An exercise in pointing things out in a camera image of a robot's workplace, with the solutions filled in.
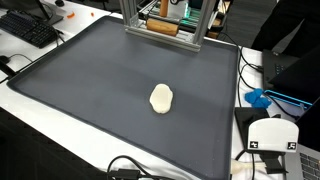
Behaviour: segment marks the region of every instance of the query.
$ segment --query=white table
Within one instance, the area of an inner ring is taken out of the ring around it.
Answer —
[[[54,0],[46,0],[46,2],[54,4]],[[71,19],[66,18],[66,16],[72,12],[75,13],[75,17]],[[4,13],[5,11],[0,9],[0,15]],[[74,4],[68,1],[65,1],[65,6],[59,9],[57,13],[63,15],[64,20],[55,24],[54,27],[64,32],[65,35],[63,37],[66,40],[75,36],[98,18],[111,14],[107,11]],[[119,14],[112,14],[111,16],[122,18]],[[19,53],[26,55],[32,60],[36,60],[56,47],[56,43],[54,42],[43,49],[38,49],[18,38],[7,34],[6,32],[3,32],[2,30],[0,30],[0,42],[1,55],[10,56],[12,54]],[[243,52],[244,56],[250,63],[257,65],[261,64],[260,52],[246,48],[244,48]],[[19,70],[28,63],[29,62],[23,57],[16,56],[12,58],[8,65],[14,70]],[[261,74],[252,70],[251,68],[246,68],[243,76],[252,86],[262,86]],[[0,72],[0,81],[5,77],[5,74]],[[244,94],[249,91],[251,90],[241,83],[241,96],[243,97]],[[25,96],[15,93],[14,91],[10,90],[5,83],[0,84],[0,95],[0,106],[3,109],[100,169],[106,169],[109,162],[114,157],[118,155],[128,155],[149,167],[149,171],[152,174],[169,176],[176,179],[198,179],[195,176],[167,163],[166,161],[144,152],[128,143],[125,143],[103,131],[100,131]],[[250,106],[244,101],[243,98],[241,101],[243,106]],[[290,107],[289,109],[290,112],[299,113],[299,109],[297,110],[297,108]],[[282,112],[275,105],[272,105],[268,111],[270,115],[278,113],[282,114]],[[283,115],[283,118],[291,119],[286,115]],[[238,127],[234,121],[232,157],[235,157],[242,149],[243,146]],[[244,154],[240,160],[251,162],[251,155]],[[133,168],[134,166],[126,160],[119,160],[116,161],[113,167]],[[252,171],[246,170],[234,175],[233,179],[250,179],[251,175]],[[265,172],[257,171],[256,179],[274,180],[282,179],[282,176],[270,176],[266,175]]]

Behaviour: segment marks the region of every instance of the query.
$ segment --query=keyboard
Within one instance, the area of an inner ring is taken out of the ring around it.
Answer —
[[[319,160],[306,154],[300,153],[303,178],[306,180],[320,179]]]
[[[52,26],[16,11],[1,16],[0,29],[38,48],[43,48],[57,39],[57,32]]]
[[[276,75],[280,74],[282,71],[284,71],[286,69],[285,66],[283,65],[279,65],[279,64],[275,64],[275,70],[276,70]]]

